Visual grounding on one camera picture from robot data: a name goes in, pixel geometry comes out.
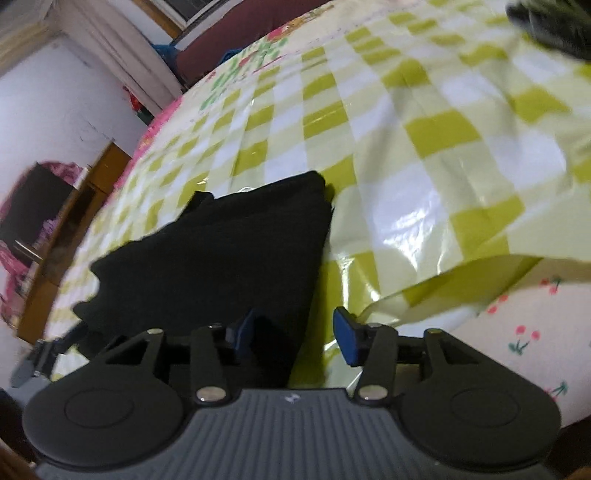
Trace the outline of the stack of folded clothes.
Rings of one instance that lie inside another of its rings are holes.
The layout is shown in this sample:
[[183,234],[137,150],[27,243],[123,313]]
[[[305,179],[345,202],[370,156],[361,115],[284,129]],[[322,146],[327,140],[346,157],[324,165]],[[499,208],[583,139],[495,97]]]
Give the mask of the stack of folded clothes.
[[590,60],[589,1],[511,1],[506,14],[512,24],[538,43]]

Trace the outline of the black television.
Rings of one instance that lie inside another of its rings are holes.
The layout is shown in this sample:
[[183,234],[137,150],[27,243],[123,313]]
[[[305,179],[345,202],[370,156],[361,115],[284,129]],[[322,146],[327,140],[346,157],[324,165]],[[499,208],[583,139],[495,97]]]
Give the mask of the black television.
[[1,215],[1,241],[19,257],[16,242],[32,247],[43,223],[54,219],[74,188],[48,168],[36,164],[11,195]]

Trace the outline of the black pants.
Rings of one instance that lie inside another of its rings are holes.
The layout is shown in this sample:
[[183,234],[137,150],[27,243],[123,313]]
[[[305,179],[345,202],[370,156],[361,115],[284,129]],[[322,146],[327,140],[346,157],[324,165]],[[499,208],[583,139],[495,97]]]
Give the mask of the black pants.
[[185,337],[249,320],[247,388],[283,388],[308,329],[332,204],[310,171],[243,193],[192,195],[177,219],[91,264],[96,294],[74,306],[79,352],[151,328]]

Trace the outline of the maroon sofa cover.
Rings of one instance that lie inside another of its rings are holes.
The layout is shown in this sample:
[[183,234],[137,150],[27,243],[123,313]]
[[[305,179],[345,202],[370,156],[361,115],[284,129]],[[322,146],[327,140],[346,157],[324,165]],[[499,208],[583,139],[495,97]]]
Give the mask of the maroon sofa cover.
[[211,27],[180,47],[175,73],[185,85],[192,85],[221,63],[223,55],[242,50],[271,31],[325,4],[321,0],[242,1]]

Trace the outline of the cherry print mattress sheet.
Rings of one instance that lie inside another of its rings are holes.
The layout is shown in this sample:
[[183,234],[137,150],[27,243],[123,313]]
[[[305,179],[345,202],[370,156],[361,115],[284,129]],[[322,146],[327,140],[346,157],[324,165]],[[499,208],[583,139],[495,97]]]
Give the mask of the cherry print mattress sheet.
[[441,328],[542,388],[563,425],[589,416],[589,262],[493,257],[405,294],[401,333]]

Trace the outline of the green checkered bed sheet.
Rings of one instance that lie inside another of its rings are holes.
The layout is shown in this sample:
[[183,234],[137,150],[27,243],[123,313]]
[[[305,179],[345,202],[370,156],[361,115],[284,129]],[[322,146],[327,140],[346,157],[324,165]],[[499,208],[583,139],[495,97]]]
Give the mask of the green checkered bed sheet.
[[346,385],[336,306],[411,323],[490,300],[539,257],[590,258],[590,67],[501,1],[334,1],[198,81],[140,141],[45,327],[74,325],[90,264],[190,196],[315,170],[335,188],[314,337],[294,384]]

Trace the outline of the pink floral cloth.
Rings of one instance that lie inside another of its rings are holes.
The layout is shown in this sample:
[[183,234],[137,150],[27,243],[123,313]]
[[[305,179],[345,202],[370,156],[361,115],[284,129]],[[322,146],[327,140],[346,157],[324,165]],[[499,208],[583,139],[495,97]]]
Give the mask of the pink floral cloth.
[[[63,163],[59,161],[44,161],[37,164],[48,168],[52,173],[59,176],[72,186],[76,183],[76,180],[82,172],[82,167],[73,162]],[[8,211],[11,195],[23,182],[25,176],[33,167],[27,169],[25,173],[19,177],[8,196],[3,200],[3,203],[1,204],[1,215]],[[48,239],[49,225],[56,219],[56,217],[43,223],[39,238],[33,246],[40,246],[43,241]],[[19,297],[19,290],[29,273],[31,264],[32,261],[26,258],[22,253],[19,257],[14,256],[8,247],[1,241],[1,267],[6,273],[6,280],[4,286],[1,288],[1,319],[8,324],[10,324],[12,320],[15,317],[18,317],[22,312],[23,301]]]

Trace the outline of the window with metal grille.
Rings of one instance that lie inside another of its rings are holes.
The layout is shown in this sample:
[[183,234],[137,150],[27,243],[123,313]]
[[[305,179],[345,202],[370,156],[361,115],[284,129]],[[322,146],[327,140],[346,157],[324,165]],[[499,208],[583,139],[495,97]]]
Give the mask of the window with metal grille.
[[226,0],[151,0],[151,3],[178,27],[204,20]]

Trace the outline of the wooden tv cabinet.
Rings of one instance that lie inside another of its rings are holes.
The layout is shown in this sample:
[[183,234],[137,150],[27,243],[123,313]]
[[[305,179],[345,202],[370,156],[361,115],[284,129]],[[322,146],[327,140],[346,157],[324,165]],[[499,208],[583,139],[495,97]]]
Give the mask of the wooden tv cabinet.
[[43,337],[61,280],[92,220],[112,193],[130,156],[111,142],[68,197],[48,243],[40,251],[16,336],[34,344]]

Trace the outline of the red green hanging decoration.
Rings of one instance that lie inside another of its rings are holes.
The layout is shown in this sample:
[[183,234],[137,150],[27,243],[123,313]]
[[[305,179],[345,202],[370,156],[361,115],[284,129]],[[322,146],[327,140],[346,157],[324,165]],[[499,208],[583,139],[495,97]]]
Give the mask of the red green hanging decoration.
[[123,91],[129,98],[131,108],[135,115],[146,125],[148,126],[152,121],[154,116],[149,112],[149,110],[135,97],[135,95],[126,87],[122,87]]

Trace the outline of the left beige curtain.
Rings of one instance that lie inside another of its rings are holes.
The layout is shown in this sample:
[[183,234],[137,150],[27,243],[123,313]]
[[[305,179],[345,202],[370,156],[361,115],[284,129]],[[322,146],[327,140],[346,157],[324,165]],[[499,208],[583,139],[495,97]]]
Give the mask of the left beige curtain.
[[108,1],[54,1],[48,19],[93,54],[156,115],[182,95],[164,60]]

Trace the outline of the blue cloth by window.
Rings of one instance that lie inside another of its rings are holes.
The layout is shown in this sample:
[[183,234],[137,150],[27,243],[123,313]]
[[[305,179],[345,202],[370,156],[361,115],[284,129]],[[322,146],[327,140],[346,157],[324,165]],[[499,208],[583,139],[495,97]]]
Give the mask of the blue cloth by window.
[[152,48],[164,61],[174,75],[178,75],[177,55],[178,50],[173,45],[152,44]]

